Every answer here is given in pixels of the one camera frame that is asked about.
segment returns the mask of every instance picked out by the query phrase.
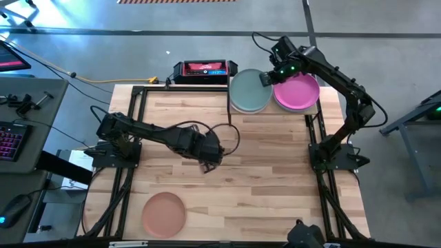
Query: wheel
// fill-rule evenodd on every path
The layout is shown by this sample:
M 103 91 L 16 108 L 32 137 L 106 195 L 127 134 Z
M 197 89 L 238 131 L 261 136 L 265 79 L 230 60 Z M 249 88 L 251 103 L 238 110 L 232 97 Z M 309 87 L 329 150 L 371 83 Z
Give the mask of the wheel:
M 25 21 L 25 25 L 29 28 L 33 27 L 33 24 L 30 21 Z

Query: white paper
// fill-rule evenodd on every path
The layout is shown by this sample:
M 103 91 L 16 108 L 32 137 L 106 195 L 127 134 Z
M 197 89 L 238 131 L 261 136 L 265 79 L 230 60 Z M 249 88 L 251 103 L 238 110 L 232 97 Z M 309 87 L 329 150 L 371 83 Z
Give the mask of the white paper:
M 73 163 L 74 165 L 77 165 L 79 167 L 82 167 L 84 169 L 88 169 L 90 171 L 93 170 L 92 168 L 92 162 L 94 159 L 86 154 L 84 154 L 84 151 L 72 151 L 70 153 L 69 162 Z M 64 190 L 81 190 L 81 189 L 87 189 L 88 186 L 83 183 L 78 183 L 75 180 L 64 178 L 63 184 L 61 186 L 65 186 Z

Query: pink plate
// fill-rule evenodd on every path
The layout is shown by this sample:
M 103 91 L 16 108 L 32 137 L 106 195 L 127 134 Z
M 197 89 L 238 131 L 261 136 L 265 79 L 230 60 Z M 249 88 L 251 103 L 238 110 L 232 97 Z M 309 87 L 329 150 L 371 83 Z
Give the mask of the pink plate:
M 317 80 L 309 75 L 299 74 L 274 86 L 274 97 L 289 110 L 304 110 L 316 104 L 320 96 Z

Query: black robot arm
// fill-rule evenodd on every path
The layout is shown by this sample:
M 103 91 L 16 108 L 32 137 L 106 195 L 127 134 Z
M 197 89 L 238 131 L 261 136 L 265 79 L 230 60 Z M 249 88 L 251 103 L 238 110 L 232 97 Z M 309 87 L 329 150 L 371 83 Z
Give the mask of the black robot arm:
M 345 137 L 364 127 L 375 114 L 371 97 L 363 86 L 355 83 L 355 79 L 349 79 L 338 67 L 329 64 L 315 46 L 296 48 L 288 37 L 282 37 L 272 50 L 274 55 L 270 56 L 270 61 L 274 69 L 260 75 L 263 86 L 283 83 L 297 73 L 311 73 L 319 76 L 346 98 L 345 124 L 334 135 L 328 135 L 319 144 L 316 153 L 322 162 L 331 161 L 340 150 L 340 144 Z
M 182 157 L 196 159 L 209 168 L 220 165 L 224 152 L 212 130 L 204 135 L 197 126 L 164 128 L 135 121 L 122 113 L 106 114 L 96 134 L 100 139 L 111 142 L 123 158 L 129 158 L 133 151 L 128 135 L 164 144 Z

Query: yellow cable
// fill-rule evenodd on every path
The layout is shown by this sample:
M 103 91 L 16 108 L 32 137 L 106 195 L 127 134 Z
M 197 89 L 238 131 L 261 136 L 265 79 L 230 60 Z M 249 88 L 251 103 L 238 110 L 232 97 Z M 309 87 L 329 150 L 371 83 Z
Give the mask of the yellow cable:
M 34 58 L 37 58 L 38 60 L 44 62 L 46 65 L 50 65 L 51 67 L 62 71 L 64 73 L 67 73 L 70 75 L 70 72 L 68 72 L 67 70 L 64 70 L 63 68 L 60 68 L 59 66 L 45 60 L 44 58 L 40 57 L 39 55 L 31 52 L 29 49 L 23 47 L 22 45 L 19 45 L 17 43 L 15 43 L 14 41 L 9 40 L 8 38 L 4 37 L 3 35 L 0 34 L 0 37 L 2 37 L 3 39 L 5 39 L 6 42 L 8 42 L 9 44 L 14 45 L 16 48 L 20 48 L 20 50 L 25 50 L 28 54 L 31 54 Z M 81 79 L 82 81 L 86 81 L 88 83 L 115 83 L 115 82 L 148 82 L 149 79 L 113 79 L 113 80 L 102 80 L 102 81 L 95 81 L 95 80 L 90 80 L 87 78 L 83 78 L 82 76 L 76 76 L 76 78 Z

